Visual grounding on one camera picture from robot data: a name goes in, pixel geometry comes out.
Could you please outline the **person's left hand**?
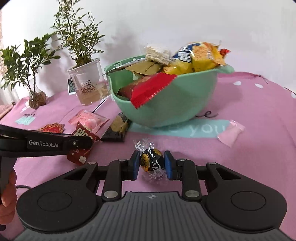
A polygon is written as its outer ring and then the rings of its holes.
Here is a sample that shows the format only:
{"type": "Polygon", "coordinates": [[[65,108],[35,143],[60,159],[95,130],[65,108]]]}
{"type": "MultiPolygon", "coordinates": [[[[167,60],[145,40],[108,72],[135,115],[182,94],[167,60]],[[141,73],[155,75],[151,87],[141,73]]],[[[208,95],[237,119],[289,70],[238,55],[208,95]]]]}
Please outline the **person's left hand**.
{"type": "Polygon", "coordinates": [[[16,172],[12,169],[9,175],[9,182],[1,195],[0,221],[1,225],[11,223],[16,212],[16,172]]]}

